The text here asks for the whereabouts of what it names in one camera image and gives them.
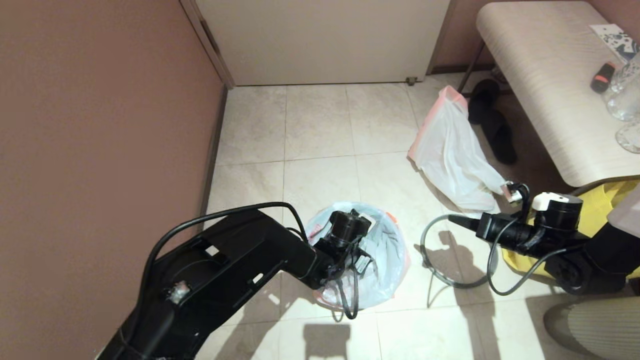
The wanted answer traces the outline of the red printed plastic bag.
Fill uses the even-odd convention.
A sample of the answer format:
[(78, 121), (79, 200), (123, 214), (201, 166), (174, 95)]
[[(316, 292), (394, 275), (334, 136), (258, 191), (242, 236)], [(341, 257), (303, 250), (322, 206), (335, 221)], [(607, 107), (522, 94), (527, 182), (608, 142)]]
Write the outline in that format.
[(406, 241), (396, 217), (366, 202), (335, 202), (317, 212), (305, 226), (305, 234), (311, 245), (316, 245), (329, 234), (330, 215), (334, 211), (355, 210), (368, 219), (371, 226), (359, 243), (365, 255), (359, 257), (352, 268), (347, 261), (347, 270), (340, 277), (342, 289), (336, 280), (330, 280), (314, 292), (323, 306), (344, 310), (345, 298), (349, 310), (354, 309), (355, 283), (358, 287), (358, 310), (365, 310), (391, 300), (409, 269), (410, 258)]

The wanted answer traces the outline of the white plastic bag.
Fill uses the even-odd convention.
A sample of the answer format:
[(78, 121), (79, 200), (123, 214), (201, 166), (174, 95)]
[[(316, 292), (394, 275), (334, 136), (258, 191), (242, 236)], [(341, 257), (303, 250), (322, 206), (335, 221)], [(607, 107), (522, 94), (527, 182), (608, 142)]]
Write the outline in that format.
[(469, 122), (466, 98), (452, 86), (438, 92), (407, 153), (455, 207), (468, 214), (498, 209), (506, 179), (487, 160)]

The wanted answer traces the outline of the yellow bag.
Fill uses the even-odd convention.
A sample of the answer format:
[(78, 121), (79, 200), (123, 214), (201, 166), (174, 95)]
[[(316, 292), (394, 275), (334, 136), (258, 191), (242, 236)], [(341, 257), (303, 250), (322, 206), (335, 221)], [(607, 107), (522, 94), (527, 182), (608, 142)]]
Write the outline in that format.
[[(578, 197), (583, 200), (583, 207), (578, 231), (592, 237), (606, 223), (608, 214), (621, 203), (640, 184), (638, 180), (606, 182)], [(530, 256), (520, 255), (514, 251), (502, 249), (502, 258), (514, 272), (526, 273), (537, 260)]]

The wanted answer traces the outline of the black slipper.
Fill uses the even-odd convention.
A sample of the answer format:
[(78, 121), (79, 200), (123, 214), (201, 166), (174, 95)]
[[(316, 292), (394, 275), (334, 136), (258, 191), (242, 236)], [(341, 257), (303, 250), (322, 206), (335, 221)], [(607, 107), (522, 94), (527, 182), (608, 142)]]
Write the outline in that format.
[(493, 109), (498, 100), (501, 88), (493, 79), (483, 79), (478, 82), (471, 92), (468, 101), (468, 120), (471, 125), (480, 125), (485, 114)]
[(490, 109), (481, 123), (481, 129), (497, 161), (508, 166), (518, 161), (512, 129), (500, 111)]

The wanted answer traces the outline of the grey ribbed round object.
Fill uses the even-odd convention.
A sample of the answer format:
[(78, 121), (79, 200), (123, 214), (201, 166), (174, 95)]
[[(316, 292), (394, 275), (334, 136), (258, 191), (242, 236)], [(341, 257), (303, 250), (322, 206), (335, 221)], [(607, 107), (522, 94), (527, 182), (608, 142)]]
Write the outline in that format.
[(560, 346), (604, 360), (640, 360), (640, 297), (554, 305), (542, 317)]

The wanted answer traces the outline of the dark metal table leg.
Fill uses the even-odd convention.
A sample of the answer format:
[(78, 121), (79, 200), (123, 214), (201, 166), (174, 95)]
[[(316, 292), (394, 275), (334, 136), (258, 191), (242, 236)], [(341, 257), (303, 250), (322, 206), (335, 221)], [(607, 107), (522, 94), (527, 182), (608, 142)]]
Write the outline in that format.
[(508, 80), (506, 79), (505, 73), (503, 73), (502, 68), (498, 63), (494, 62), (493, 64), (479, 64), (480, 57), (482, 57), (482, 54), (485, 51), (489, 52), (485, 41), (482, 39), (478, 44), (473, 57), (471, 58), (470, 64), (466, 67), (462, 79), (457, 85), (457, 91), (465, 98), (470, 98), (472, 96), (473, 89), (467, 88), (467, 84), (469, 83), (471, 77), (473, 77), (473, 74), (478, 72), (487, 72), (489, 77), (478, 80), (474, 83), (474, 87), (478, 85), (482, 80), (493, 80), (498, 83), (501, 94), (508, 95), (513, 93), (512, 88)]

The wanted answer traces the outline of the small clear glass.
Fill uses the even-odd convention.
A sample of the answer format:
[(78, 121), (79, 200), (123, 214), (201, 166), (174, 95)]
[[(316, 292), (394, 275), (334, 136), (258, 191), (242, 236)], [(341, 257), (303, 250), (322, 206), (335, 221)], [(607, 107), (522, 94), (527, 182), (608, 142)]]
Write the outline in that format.
[(625, 123), (617, 130), (614, 137), (624, 150), (640, 154), (640, 120)]

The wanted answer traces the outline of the beige wood grain table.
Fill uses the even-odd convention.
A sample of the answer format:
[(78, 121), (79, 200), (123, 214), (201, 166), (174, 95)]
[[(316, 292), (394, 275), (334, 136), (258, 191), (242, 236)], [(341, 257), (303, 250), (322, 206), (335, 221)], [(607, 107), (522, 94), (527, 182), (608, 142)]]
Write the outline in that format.
[(615, 141), (622, 122), (590, 87), (603, 64), (618, 60), (592, 30), (604, 23), (585, 1), (490, 2), (476, 19), (558, 173), (575, 188), (640, 177), (640, 154)]

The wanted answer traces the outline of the large clear glass jar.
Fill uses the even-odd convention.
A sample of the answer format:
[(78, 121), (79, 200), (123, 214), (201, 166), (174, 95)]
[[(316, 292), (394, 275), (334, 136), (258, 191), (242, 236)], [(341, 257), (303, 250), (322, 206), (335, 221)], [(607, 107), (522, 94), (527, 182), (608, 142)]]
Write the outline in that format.
[(640, 119), (640, 51), (615, 70), (603, 100), (617, 120), (631, 123)]

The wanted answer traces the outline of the black red small device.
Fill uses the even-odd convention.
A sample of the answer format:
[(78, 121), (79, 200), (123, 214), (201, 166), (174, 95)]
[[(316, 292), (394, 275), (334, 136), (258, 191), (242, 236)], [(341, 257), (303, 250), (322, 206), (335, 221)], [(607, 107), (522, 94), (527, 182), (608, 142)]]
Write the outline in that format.
[(617, 70), (617, 66), (615, 66), (612, 62), (604, 63), (601, 68), (595, 73), (591, 82), (590, 89), (594, 91), (596, 94), (603, 94), (610, 88), (611, 80)]

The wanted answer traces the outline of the blue white booklet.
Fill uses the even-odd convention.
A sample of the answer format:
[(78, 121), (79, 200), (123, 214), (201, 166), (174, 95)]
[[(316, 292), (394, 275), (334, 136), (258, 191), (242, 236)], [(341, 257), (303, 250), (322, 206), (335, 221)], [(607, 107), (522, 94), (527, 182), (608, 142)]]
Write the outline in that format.
[(589, 27), (622, 62), (629, 63), (640, 53), (640, 42), (615, 23), (593, 24)]

